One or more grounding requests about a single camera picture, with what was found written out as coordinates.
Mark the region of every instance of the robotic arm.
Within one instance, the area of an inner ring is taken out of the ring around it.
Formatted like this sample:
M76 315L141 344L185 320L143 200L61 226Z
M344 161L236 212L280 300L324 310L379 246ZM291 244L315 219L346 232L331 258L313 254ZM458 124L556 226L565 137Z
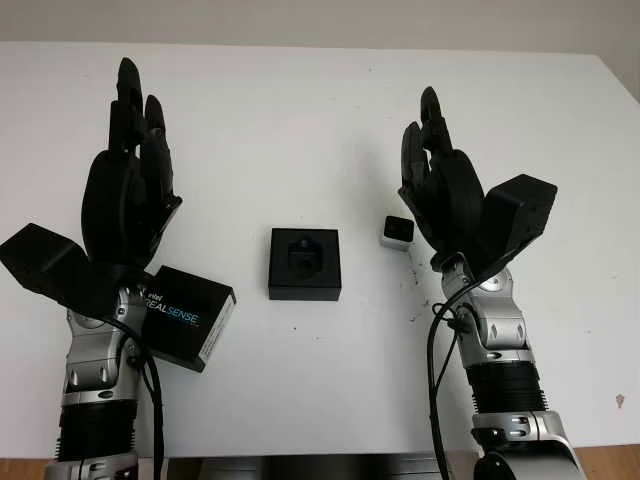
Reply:
M56 461L46 480L137 478L133 424L141 374L154 403L156 479L164 456L158 373L140 339L150 278L144 268L182 200L173 194L160 102L149 96L143 113L140 76L128 58L117 89L109 148L93 161L82 203L87 254L34 224L0 246L0 261L23 287L67 308L72 333Z
M469 161L452 148L433 88L422 94L422 128L414 122L402 142L402 187L425 239L436 251L447 302L427 338L431 430L438 466L448 480L438 420L439 379L433 371L436 330L449 312L476 414L474 439L484 456L478 480L585 479L560 416L547 408L522 312L513 301L507 264L540 236L557 188L519 175L485 196Z

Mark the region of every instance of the wooden floor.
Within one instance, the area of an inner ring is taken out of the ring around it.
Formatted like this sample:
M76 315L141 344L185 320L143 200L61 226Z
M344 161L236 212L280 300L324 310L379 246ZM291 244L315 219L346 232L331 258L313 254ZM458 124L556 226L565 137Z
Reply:
M577 453L589 480L640 479L640 445L578 448ZM0 480L42 480L46 464L47 460L0 459Z

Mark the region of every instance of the black box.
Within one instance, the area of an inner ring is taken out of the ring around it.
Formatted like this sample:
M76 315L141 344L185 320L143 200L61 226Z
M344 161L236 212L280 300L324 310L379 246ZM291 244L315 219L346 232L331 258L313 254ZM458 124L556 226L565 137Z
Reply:
M341 288L337 230L271 230L271 300L338 300Z
M147 286L142 338L154 355L201 372L236 304L227 285L161 267Z

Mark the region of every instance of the white table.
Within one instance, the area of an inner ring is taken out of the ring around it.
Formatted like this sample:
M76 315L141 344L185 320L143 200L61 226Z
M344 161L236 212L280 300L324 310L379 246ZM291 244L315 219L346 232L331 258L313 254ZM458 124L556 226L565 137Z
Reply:
M160 362L167 455L432 449L423 303L442 298L432 252L421 239L411 256L378 244L385 215L408 215L400 142L427 85L486 190L520 172L559 186L544 236L511 265L542 385L576 445L640 441L640 108L597 58L0 44L0 239L33 221L81 243L123 55L162 101L184 197L149 270L227 283L239 299L203 374ZM339 229L339 302L267 299L274 226ZM64 311L4 269L0 304L0 457L50 456ZM464 449L471 397L454 358L441 416L447 445Z

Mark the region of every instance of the black cable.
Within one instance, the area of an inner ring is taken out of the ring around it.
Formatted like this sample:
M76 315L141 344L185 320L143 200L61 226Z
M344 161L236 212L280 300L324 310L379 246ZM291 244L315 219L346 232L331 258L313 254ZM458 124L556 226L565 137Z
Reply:
M149 385L149 379L145 381L147 390L149 390L149 396L153 403L153 480L161 480L162 463L164 462L164 435L162 433L162 387L160 385L160 376L158 375L158 367L153 358L153 355L147 345L144 343L142 337L128 325L110 317L102 317L101 319L105 323L122 330L125 335L130 337L140 349L142 355L144 370L145 365L149 366L149 373L151 374L151 385Z
M453 353L453 349L456 346L456 341L458 340L458 332L453 332L453 338L451 339L451 345L449 345L449 351L447 352L447 356L444 358L444 363L442 364L442 368L440 369L440 374L438 375L438 380L436 380L436 394L438 393L438 389L440 388L440 382L442 382L442 377L444 377L444 373L447 371L447 366L449 365L449 360L451 359L451 354Z
M149 395L155 395L156 392L151 387L151 382L149 382L149 377L147 376L146 365L142 365L140 373L142 374L142 380L144 380L144 385L147 387L147 392L149 392Z
M429 420L431 423L431 436L433 438L433 450L436 455L436 460L438 462L438 469L440 470L440 475L442 476L442 480L449 480L449 471L447 469L447 458L444 452L444 445L442 443L442 434L440 432L440 420L438 419L438 402L437 402L437 394L438 389L436 387L435 382L435 371L433 367L433 349L436 338L436 332L438 330L438 325L440 321L444 318L444 314L446 312L453 312L452 306L458 302L464 295L466 295L469 291L476 288L480 285L484 280L477 281L475 283L469 283L465 285L456 293L451 295L449 299L442 304L440 309L436 312L433 317L433 322L431 322L431 327L429 328L429 333L427 334L427 383L429 389Z

